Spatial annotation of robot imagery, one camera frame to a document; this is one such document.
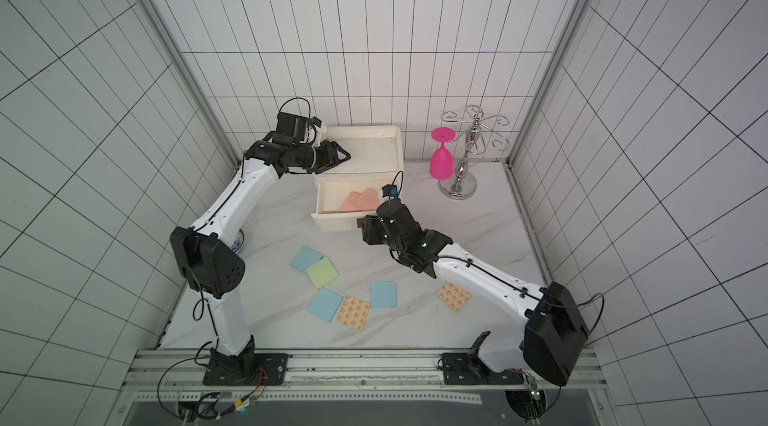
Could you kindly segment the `pink sticky note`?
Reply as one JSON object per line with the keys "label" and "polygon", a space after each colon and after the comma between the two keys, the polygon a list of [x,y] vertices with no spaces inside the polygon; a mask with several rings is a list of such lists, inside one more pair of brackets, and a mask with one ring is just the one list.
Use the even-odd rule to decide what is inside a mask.
{"label": "pink sticky note", "polygon": [[357,192],[351,192],[351,193],[348,195],[348,197],[345,199],[345,201],[342,203],[341,207],[339,208],[339,211],[340,211],[341,213],[367,212],[367,211],[359,211],[359,210],[358,210],[358,209],[355,207],[355,201],[356,201],[357,197],[358,197],[360,194],[361,194],[361,193],[357,193]]}
{"label": "pink sticky note", "polygon": [[380,204],[380,194],[372,188],[363,191],[355,201],[355,207],[359,211],[375,211]]}

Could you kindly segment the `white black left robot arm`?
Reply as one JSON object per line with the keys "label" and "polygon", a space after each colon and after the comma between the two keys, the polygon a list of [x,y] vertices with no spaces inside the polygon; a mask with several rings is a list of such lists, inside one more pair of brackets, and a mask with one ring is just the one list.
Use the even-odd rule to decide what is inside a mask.
{"label": "white black left robot arm", "polygon": [[246,271],[239,256],[245,220],[271,186],[294,168],[304,174],[322,174],[350,159],[350,153],[328,140],[318,146],[257,141],[244,153],[239,171],[209,210],[191,226],[171,233],[179,272],[199,295],[192,318],[208,320],[213,331],[213,339],[204,344],[210,354],[206,385],[249,385],[263,375],[240,298],[239,285]]}

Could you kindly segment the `white pull-out drawer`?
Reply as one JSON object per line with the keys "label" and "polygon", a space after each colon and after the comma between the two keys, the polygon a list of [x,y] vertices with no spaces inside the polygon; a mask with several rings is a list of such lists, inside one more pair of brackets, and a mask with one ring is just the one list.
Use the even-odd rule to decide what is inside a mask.
{"label": "white pull-out drawer", "polygon": [[357,229],[359,219],[375,214],[384,201],[383,188],[393,181],[384,175],[316,176],[315,225],[324,232]]}

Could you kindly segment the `white plastic drawer cabinet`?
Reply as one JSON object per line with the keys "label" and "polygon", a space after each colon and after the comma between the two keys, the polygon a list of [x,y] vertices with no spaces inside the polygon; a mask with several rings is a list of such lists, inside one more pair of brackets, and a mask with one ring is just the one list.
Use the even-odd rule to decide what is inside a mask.
{"label": "white plastic drawer cabinet", "polygon": [[387,180],[404,168],[402,135],[396,126],[330,127],[324,139],[336,142],[350,160],[316,175],[317,182]]}

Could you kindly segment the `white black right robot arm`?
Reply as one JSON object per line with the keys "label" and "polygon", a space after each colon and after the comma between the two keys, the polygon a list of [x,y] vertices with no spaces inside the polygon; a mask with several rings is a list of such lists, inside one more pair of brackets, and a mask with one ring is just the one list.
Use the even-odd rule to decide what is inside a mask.
{"label": "white black right robot arm", "polygon": [[482,332],[473,344],[471,355],[483,372],[501,374],[526,365],[555,386],[567,385],[591,330],[565,286],[540,286],[491,266],[447,235],[421,228],[399,199],[380,205],[357,226],[366,244],[386,246],[398,264],[457,286],[511,318],[499,332]]}

